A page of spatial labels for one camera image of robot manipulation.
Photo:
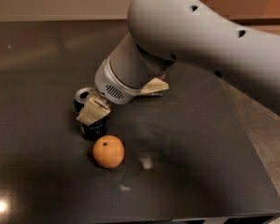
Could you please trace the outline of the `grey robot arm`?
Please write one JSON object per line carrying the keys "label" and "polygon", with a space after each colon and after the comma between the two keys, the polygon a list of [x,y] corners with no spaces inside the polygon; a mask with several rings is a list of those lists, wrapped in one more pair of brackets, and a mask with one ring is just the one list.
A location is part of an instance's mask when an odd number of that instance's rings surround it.
{"label": "grey robot arm", "polygon": [[221,77],[280,116],[280,35],[229,21],[200,0],[132,0],[127,23],[95,75],[94,120],[176,63]]}

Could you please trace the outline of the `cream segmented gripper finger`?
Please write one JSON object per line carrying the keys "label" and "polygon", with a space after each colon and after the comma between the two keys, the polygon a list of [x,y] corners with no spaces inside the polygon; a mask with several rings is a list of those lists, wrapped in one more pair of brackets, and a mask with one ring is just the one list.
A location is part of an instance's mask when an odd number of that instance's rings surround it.
{"label": "cream segmented gripper finger", "polygon": [[94,94],[81,109],[77,120],[87,126],[105,118],[111,111],[111,103],[100,94]]}

